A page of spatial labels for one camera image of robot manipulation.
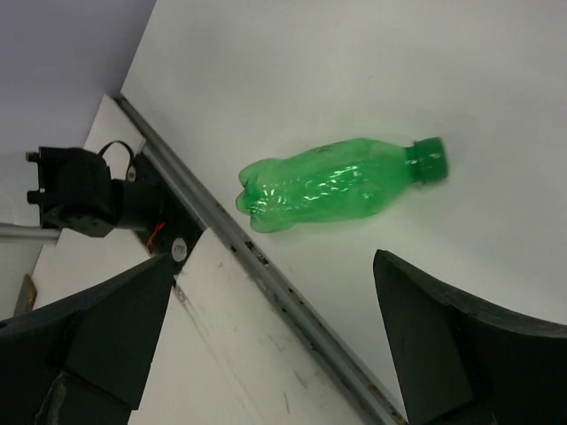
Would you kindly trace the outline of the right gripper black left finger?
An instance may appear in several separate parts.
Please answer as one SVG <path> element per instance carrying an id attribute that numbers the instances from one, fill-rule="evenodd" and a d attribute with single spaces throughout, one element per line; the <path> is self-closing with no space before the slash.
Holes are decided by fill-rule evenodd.
<path id="1" fill-rule="evenodd" d="M 3 424 L 126 424 L 139 408 L 174 265 L 159 255 L 1 323 Z"/>

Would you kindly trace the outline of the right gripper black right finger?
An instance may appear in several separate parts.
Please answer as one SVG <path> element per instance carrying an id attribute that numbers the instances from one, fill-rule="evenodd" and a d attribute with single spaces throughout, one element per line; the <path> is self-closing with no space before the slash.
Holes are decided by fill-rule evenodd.
<path id="1" fill-rule="evenodd" d="M 566 327 L 495 305 L 388 251 L 377 299 L 410 424 L 564 424 Z"/>

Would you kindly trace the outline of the green plastic bottle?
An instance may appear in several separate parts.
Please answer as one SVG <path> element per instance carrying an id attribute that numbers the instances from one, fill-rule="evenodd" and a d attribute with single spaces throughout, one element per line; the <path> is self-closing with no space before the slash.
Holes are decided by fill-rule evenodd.
<path id="1" fill-rule="evenodd" d="M 408 147 L 367 138 L 266 158 L 240 171 L 236 207 L 259 233 L 375 215 L 412 187 L 449 175 L 443 141 Z"/>

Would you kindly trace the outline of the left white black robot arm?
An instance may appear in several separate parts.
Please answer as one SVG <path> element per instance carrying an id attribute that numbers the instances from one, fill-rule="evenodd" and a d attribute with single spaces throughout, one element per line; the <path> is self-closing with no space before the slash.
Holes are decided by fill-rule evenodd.
<path id="1" fill-rule="evenodd" d="M 27 201 L 38 206 L 41 228 L 70 229 L 94 238 L 129 230 L 149 253 L 168 253 L 182 267 L 204 224 L 182 205 L 144 154 L 128 149 L 125 178 L 113 178 L 104 159 L 108 149 L 41 147 L 27 153 L 38 179 Z"/>

